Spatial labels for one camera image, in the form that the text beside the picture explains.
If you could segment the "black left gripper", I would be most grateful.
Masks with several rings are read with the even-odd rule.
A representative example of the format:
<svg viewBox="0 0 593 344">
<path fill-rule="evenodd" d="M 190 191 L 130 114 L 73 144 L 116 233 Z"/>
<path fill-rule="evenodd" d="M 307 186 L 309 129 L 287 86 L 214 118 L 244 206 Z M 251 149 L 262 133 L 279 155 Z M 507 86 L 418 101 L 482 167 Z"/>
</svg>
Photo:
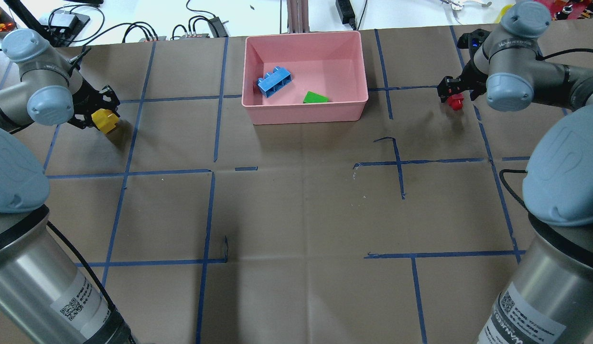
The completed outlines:
<svg viewBox="0 0 593 344">
<path fill-rule="evenodd" d="M 73 94 L 74 115 L 67 123 L 80 129 L 96 128 L 91 115 L 98 109 L 110 109 L 117 115 L 120 100 L 113 88 L 106 85 L 101 91 L 93 88 L 88 81 L 83 80 L 79 90 Z"/>
</svg>

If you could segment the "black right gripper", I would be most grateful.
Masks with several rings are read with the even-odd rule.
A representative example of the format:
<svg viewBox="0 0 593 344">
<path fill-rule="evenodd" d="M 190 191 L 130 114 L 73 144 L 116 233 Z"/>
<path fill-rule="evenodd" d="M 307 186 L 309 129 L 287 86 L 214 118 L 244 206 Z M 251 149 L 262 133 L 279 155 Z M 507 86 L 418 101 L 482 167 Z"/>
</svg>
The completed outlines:
<svg viewBox="0 0 593 344">
<path fill-rule="evenodd" d="M 458 77 L 446 76 L 437 86 L 437 94 L 442 104 L 447 102 L 451 95 L 470 91 L 470 100 L 486 93 L 488 74 L 480 71 L 473 62 L 467 63 Z"/>
</svg>

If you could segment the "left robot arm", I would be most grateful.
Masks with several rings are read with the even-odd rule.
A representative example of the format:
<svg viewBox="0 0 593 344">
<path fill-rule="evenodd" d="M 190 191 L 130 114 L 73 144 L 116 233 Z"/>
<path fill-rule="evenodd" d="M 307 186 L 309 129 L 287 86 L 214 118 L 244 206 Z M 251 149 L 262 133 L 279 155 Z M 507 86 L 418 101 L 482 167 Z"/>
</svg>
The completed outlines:
<svg viewBox="0 0 593 344">
<path fill-rule="evenodd" d="M 130 326 L 73 244 L 49 221 L 44 168 L 14 133 L 31 124 L 112 131 L 120 104 L 93 88 L 32 29 L 2 42 L 19 69 L 0 90 L 0 312 L 37 344 L 136 344 Z"/>
</svg>

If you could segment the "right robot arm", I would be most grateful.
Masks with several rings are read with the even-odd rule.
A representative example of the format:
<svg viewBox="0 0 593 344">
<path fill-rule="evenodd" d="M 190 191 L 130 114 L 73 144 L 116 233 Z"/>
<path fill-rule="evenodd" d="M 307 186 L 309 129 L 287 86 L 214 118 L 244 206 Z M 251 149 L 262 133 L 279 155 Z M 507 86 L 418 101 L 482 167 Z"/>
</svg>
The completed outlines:
<svg viewBox="0 0 593 344">
<path fill-rule="evenodd" d="M 519 0 L 493 32 L 460 38 L 471 59 L 437 87 L 441 102 L 470 91 L 497 111 L 571 110 L 528 160 L 521 204 L 535 237 L 476 344 L 581 344 L 593 332 L 593 69 L 539 54 L 551 22 L 543 4 Z"/>
</svg>

